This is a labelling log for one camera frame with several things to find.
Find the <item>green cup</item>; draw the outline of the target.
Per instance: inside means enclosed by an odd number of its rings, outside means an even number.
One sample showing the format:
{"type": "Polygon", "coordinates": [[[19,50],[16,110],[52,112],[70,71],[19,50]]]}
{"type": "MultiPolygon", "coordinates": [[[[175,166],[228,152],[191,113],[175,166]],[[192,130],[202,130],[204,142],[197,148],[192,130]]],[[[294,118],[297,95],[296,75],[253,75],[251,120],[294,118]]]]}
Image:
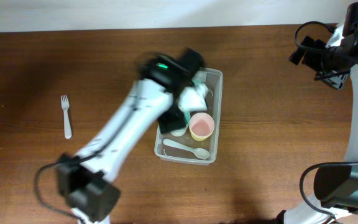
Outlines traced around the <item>green cup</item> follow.
{"type": "Polygon", "coordinates": [[[186,128],[189,126],[190,123],[190,119],[191,119],[191,114],[189,111],[185,111],[184,113],[184,117],[185,117],[185,122],[186,122],[186,128]]]}

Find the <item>white plastic spoon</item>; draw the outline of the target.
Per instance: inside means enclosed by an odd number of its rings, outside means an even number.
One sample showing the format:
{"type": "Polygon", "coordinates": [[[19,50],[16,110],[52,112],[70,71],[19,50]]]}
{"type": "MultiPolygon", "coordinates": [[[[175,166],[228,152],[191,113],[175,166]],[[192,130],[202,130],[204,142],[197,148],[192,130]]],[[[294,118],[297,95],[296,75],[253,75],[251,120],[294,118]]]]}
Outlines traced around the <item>white plastic spoon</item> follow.
{"type": "Polygon", "coordinates": [[[173,147],[188,151],[193,153],[198,159],[208,159],[210,157],[210,152],[203,148],[191,148],[186,145],[180,144],[179,142],[173,141],[171,139],[164,139],[163,144],[168,147],[173,147]]]}

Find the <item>white plastic fork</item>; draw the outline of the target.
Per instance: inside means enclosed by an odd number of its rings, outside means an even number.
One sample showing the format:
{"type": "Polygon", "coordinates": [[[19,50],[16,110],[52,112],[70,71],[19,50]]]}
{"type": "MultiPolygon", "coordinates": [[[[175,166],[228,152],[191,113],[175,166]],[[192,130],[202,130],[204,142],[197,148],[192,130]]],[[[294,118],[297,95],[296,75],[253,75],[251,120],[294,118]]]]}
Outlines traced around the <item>white plastic fork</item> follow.
{"type": "Polygon", "coordinates": [[[70,108],[70,103],[66,95],[62,95],[60,99],[61,99],[61,106],[63,111],[64,136],[66,139],[70,139],[72,137],[71,124],[68,115],[68,109],[70,108]]]}

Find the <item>yellow cup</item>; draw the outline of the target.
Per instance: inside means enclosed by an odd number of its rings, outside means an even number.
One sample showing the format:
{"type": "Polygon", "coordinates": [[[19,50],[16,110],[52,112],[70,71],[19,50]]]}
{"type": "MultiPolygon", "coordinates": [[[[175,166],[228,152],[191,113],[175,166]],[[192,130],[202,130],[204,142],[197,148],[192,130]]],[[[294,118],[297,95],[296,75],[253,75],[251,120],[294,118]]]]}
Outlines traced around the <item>yellow cup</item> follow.
{"type": "Polygon", "coordinates": [[[191,137],[195,140],[195,141],[204,141],[206,139],[208,139],[211,135],[212,135],[212,132],[209,132],[207,135],[205,136],[199,136],[197,135],[192,129],[190,129],[190,134],[191,134],[191,137]]]}

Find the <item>pink cup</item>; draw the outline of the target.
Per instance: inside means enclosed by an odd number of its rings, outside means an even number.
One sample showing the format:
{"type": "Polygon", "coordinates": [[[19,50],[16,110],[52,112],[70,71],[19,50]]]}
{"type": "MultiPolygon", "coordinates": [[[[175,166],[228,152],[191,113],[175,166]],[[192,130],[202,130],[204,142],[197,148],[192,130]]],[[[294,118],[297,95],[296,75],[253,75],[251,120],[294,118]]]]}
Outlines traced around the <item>pink cup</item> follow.
{"type": "Polygon", "coordinates": [[[189,123],[189,129],[192,129],[197,135],[205,136],[214,131],[214,119],[208,113],[195,113],[189,123]]]}

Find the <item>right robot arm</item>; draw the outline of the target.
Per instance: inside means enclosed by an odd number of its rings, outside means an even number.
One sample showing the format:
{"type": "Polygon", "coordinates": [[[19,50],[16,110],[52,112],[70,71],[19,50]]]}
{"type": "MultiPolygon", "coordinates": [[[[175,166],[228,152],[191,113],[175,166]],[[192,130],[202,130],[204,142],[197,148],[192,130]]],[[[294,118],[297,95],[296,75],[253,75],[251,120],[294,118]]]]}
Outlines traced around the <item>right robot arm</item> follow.
{"type": "Polygon", "coordinates": [[[274,223],[337,223],[358,215],[358,2],[350,4],[345,19],[336,26],[323,24],[332,34],[328,42],[306,36],[295,41],[289,60],[316,72],[314,80],[340,90],[352,84],[351,133],[342,162],[324,162],[307,168],[299,189],[303,202],[281,211],[274,223]]]}

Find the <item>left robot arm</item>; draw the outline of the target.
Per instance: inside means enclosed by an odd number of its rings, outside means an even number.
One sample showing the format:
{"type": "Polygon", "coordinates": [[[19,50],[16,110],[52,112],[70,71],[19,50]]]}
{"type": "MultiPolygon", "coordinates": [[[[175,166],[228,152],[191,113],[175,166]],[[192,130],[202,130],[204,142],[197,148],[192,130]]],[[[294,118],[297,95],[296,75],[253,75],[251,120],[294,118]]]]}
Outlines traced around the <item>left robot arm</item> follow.
{"type": "Polygon", "coordinates": [[[197,51],[178,58],[155,54],[139,65],[139,79],[102,130],[75,155],[62,154],[56,167],[58,192],[78,223],[109,223],[120,190],[112,185],[130,151],[154,122],[163,133],[184,125],[180,95],[195,88],[204,68],[197,51]]]}

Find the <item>cream white cup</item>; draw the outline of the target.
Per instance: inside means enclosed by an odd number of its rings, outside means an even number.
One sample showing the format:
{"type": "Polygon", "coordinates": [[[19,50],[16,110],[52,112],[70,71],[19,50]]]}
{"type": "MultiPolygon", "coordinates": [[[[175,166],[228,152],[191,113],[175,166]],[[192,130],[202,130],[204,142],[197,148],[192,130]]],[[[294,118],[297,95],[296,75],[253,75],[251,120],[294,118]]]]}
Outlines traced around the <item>cream white cup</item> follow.
{"type": "Polygon", "coordinates": [[[186,133],[188,126],[189,126],[189,124],[187,124],[184,128],[173,130],[170,132],[170,134],[175,137],[183,136],[186,133]]]}

